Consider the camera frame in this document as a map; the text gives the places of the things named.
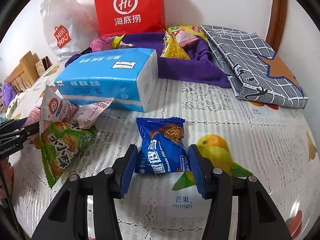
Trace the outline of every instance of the green snack bag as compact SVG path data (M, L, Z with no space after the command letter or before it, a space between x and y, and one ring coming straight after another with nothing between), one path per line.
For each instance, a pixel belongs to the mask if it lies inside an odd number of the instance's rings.
M52 188L72 158L87 147L97 131L93 125L88 130L63 122L52 122L40 135L44 173Z

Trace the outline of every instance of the yellow snack bag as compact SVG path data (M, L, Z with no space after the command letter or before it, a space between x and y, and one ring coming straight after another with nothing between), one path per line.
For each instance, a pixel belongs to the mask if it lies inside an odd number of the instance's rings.
M120 45L120 42L122 41L122 38L124 37L125 34L123 34L122 36L114 36L111 42L111 47L113 49L117 49Z
M178 29L183 29L183 30L185 30L186 32L188 32L190 34L198 35L201 38L206 40L205 34L201 31L199 26L183 25L183 24L172 25L170 28L167 29L167 31L169 33L172 33L172 32L174 32L175 30L178 30Z
M168 32L164 35L164 46L161 57L190 59L188 54L179 46L175 38Z

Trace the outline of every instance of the purple bag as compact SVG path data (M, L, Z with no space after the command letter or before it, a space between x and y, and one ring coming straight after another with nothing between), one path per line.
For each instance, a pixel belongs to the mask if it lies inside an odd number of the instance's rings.
M10 83L4 83L2 86L2 103L8 108L11 101L16 97L17 92Z

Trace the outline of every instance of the small box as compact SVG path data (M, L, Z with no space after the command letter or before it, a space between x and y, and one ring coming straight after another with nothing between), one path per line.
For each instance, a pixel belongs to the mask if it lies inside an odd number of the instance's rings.
M54 83L77 105L114 98L110 108L145 112L157 78L156 51L131 48L82 55Z
M49 58L46 56L36 63L36 69L39 77L49 68Z

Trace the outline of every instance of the blue snack wrapper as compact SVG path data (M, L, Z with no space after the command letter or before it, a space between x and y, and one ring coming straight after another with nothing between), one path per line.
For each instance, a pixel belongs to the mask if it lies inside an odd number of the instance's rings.
M135 173L158 174L191 171L187 153L181 142L184 119L137 118L142 137Z

